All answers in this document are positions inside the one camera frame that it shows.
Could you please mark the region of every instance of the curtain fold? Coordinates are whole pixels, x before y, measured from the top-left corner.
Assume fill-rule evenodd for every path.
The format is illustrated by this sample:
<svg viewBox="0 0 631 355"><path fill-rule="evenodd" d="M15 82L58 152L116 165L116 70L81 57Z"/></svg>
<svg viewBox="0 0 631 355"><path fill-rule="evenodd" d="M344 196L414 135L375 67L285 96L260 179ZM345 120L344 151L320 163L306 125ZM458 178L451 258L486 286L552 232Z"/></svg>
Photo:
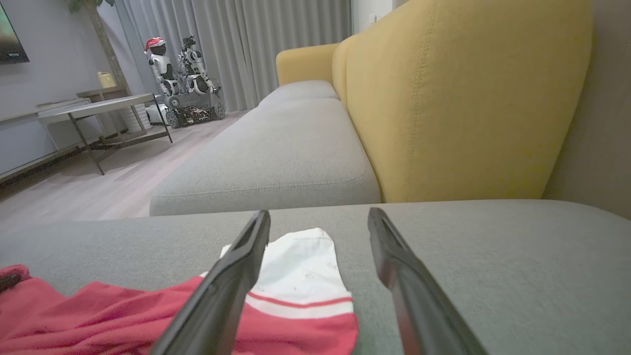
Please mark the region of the curtain fold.
<svg viewBox="0 0 631 355"><path fill-rule="evenodd" d="M229 111L253 109L278 87L276 55L285 49L340 42L351 33L350 0L122 0L123 22L145 89L158 93L144 52L167 41L175 67L181 40L196 36L210 76Z"/></svg>

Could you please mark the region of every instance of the gray fabric surface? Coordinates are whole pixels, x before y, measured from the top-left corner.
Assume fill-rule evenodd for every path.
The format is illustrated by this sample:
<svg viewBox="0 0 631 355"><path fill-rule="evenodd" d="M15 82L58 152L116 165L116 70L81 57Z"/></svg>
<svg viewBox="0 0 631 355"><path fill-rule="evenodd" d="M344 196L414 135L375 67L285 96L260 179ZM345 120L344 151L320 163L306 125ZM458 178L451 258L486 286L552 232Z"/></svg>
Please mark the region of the gray fabric surface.
<svg viewBox="0 0 631 355"><path fill-rule="evenodd" d="M272 91L259 104L280 104L288 100L338 99L335 89L326 80L305 80L285 84Z"/></svg>
<svg viewBox="0 0 631 355"><path fill-rule="evenodd" d="M389 214L490 354L630 354L631 221L545 200L388 204ZM354 354L399 354L369 206L271 212L271 235L321 227L360 324ZM98 280L159 289L209 269L252 214L54 224L0 237L0 266L27 265L64 294Z"/></svg>
<svg viewBox="0 0 631 355"><path fill-rule="evenodd" d="M151 215L379 203L372 166L336 99L248 112L180 165Z"/></svg>

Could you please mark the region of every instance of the yellow sofa armrest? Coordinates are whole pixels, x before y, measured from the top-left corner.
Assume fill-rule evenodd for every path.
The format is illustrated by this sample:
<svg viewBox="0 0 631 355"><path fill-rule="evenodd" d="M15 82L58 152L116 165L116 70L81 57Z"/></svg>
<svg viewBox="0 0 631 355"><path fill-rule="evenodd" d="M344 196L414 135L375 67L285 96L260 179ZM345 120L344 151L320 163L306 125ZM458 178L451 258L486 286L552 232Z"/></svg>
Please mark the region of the yellow sofa armrest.
<svg viewBox="0 0 631 355"><path fill-rule="evenodd" d="M278 83L284 85L304 80L326 80L333 84L333 52L338 45L314 45L278 53Z"/></svg>

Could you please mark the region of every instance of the yellow sofa backrest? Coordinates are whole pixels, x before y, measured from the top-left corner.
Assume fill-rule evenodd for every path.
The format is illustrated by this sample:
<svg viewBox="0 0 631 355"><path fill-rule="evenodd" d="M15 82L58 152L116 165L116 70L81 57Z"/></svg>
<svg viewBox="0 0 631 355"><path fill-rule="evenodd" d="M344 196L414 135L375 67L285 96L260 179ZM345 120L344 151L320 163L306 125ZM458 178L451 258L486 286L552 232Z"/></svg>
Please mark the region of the yellow sofa backrest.
<svg viewBox="0 0 631 355"><path fill-rule="evenodd" d="M411 0L335 48L384 202L540 198L591 34L589 0Z"/></svg>

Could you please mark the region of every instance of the red hat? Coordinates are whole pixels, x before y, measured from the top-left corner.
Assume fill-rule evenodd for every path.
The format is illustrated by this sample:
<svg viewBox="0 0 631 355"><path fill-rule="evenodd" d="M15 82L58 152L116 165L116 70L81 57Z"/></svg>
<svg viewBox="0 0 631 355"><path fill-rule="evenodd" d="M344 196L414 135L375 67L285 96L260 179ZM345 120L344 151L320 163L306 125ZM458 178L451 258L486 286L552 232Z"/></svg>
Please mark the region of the red hat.
<svg viewBox="0 0 631 355"><path fill-rule="evenodd" d="M149 48L160 47L165 42L161 37L154 37L147 41L147 44L144 46L144 52L147 53Z"/></svg>

